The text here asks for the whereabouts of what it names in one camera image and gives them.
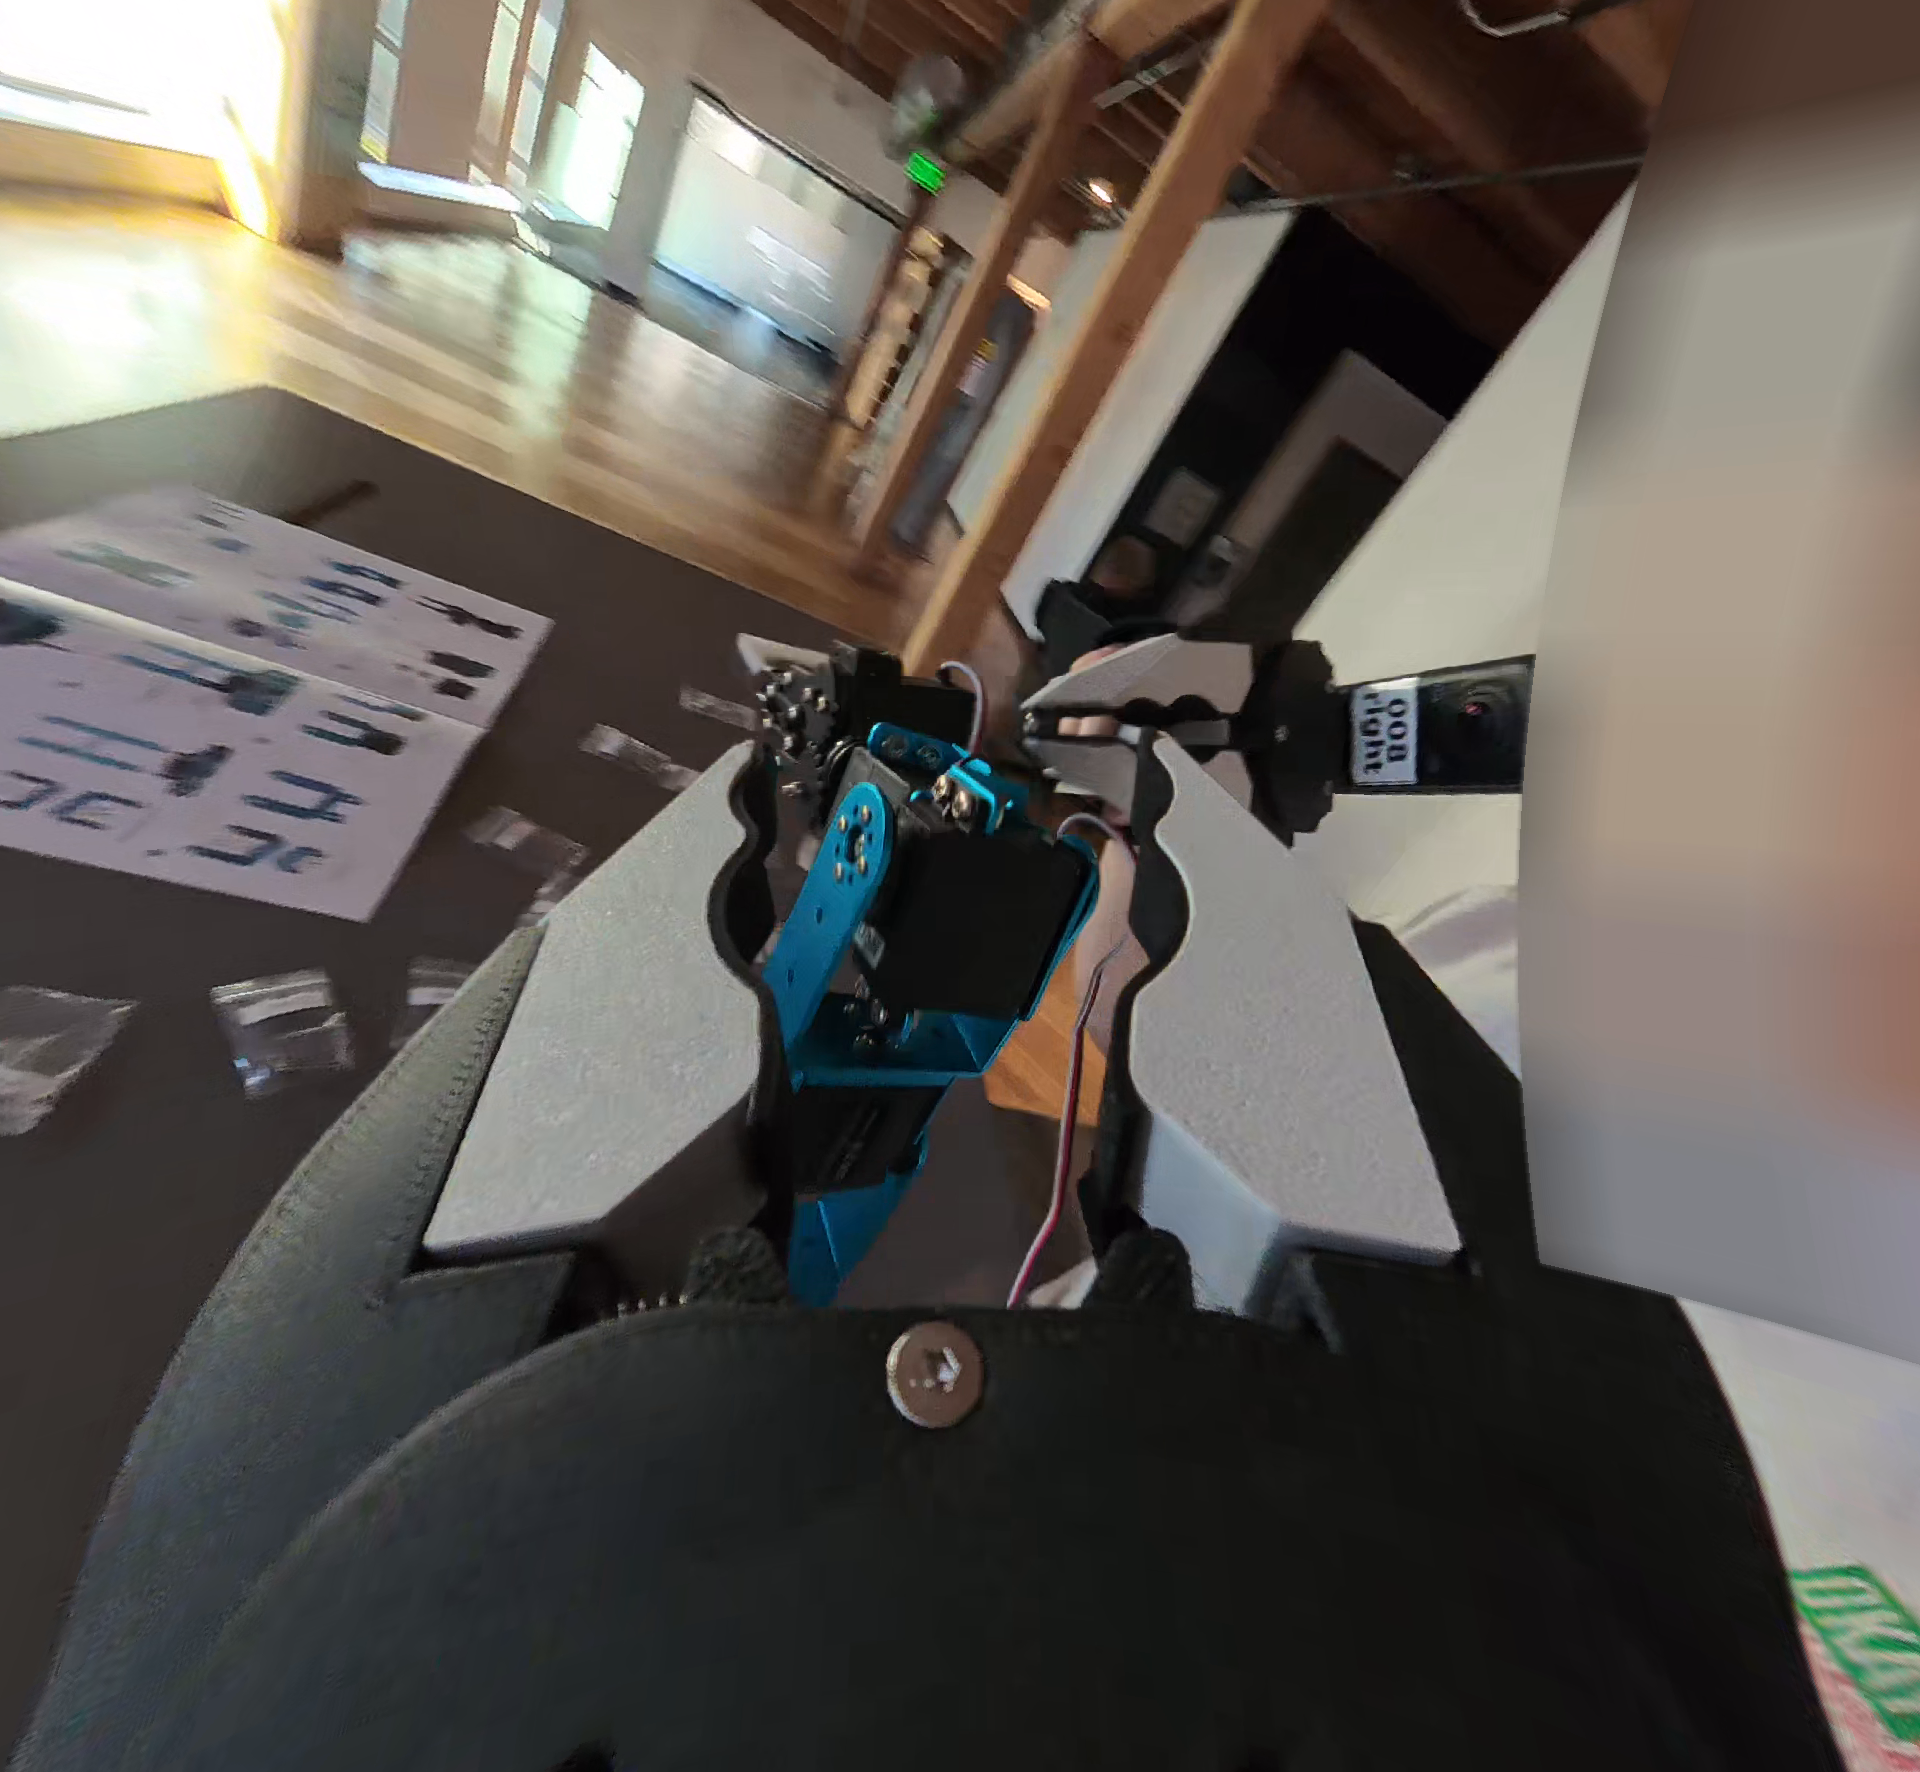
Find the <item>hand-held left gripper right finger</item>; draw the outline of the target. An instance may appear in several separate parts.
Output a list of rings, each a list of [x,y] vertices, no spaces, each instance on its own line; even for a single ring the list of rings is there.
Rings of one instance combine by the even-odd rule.
[[[1142,733],[1113,1023],[1118,1204],[1199,1306],[1277,1306],[1295,1258],[1445,1267],[1462,1233],[1349,907],[1170,733]]]

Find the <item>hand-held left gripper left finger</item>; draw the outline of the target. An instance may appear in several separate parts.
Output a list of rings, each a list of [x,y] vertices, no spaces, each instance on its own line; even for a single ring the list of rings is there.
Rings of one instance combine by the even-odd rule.
[[[766,1204],[778,784],[733,743],[542,924],[426,1256],[688,1263]]]

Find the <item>thick wooden post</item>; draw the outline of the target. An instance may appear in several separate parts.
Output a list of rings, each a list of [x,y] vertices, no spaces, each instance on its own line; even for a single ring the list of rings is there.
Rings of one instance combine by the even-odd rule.
[[[1008,571],[1112,398],[1166,284],[1328,7],[1330,0],[1236,0],[1045,398],[971,532],[948,552],[904,643],[910,675],[931,675],[971,653]]]

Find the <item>blue toy robot arm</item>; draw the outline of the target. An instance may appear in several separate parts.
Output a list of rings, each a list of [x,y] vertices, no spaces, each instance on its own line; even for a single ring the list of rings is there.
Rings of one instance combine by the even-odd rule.
[[[984,755],[984,681],[870,647],[745,632],[764,743],[818,837],[764,961],[793,1086],[787,1275],[831,1306],[1081,938],[1095,847],[1029,813]]]

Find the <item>white instruction booklet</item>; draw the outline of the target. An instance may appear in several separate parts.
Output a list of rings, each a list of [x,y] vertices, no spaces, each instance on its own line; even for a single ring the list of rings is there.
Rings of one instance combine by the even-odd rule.
[[[370,922],[554,622],[203,489],[6,532],[4,842]]]

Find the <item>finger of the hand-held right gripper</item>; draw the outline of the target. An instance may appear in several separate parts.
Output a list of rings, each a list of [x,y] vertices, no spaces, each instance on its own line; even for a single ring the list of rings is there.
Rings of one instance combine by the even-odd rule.
[[[1029,693],[1023,728],[1058,728],[1062,722],[1113,722],[1118,726],[1177,728],[1227,722],[1247,700],[1258,653],[1219,637],[1157,632],[1076,661],[1069,674]]]
[[[1134,814],[1142,751],[1161,736],[1180,743],[1206,777],[1219,781],[1242,807],[1252,805],[1247,762],[1232,748],[1181,743],[1166,728],[1120,726],[1113,733],[1036,733],[1032,758],[1060,786],[1084,799],[1095,799],[1120,814]]]

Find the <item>dark grey desk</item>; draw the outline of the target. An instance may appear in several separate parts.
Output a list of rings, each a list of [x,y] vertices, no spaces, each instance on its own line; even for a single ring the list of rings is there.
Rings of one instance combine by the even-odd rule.
[[[784,607],[289,391],[251,390],[6,439],[6,518],[190,484],[549,614],[554,631],[378,917],[322,918],[6,851],[6,985],[135,1000],[31,1132],[6,1137],[6,1593],[57,1599],[183,1331],[230,1256],[387,1063],[412,956],[483,961],[531,875],[465,839],[508,805],[606,861],[669,795],[580,748],[611,724],[713,758],[682,685],[741,696],[736,632],[822,647]],[[248,1100],[210,988],[322,966],[355,1067]]]

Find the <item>slim wooden post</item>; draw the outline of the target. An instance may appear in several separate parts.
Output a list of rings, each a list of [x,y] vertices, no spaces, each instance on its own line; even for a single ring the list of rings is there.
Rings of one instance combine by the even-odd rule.
[[[1088,128],[1094,102],[1113,77],[1117,58],[1085,29],[1074,32],[1056,65],[1047,69],[1045,102],[1012,175],[995,222],[974,253],[964,288],[948,310],[941,338],[927,358],[914,395],[905,399],[904,423],[885,453],[874,495],[856,532],[856,571],[876,576],[890,553],[893,524],[902,503],[914,490],[927,453],[946,419],[946,402],[971,367],[976,345],[1008,290],[1023,247],[1051,194],[1066,181],[1081,133]]]

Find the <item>person in white shirt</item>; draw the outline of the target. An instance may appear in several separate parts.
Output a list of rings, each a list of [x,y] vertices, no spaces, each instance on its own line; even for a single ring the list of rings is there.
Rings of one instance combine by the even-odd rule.
[[[1357,914],[1387,924],[1476,1033],[1520,1070],[1518,814],[1488,799],[1346,862]],[[1688,1306],[1757,1460],[1801,1609],[1854,1587],[1897,1633],[1803,1619],[1848,1766],[1916,1766],[1917,1369],[1719,1306]]]

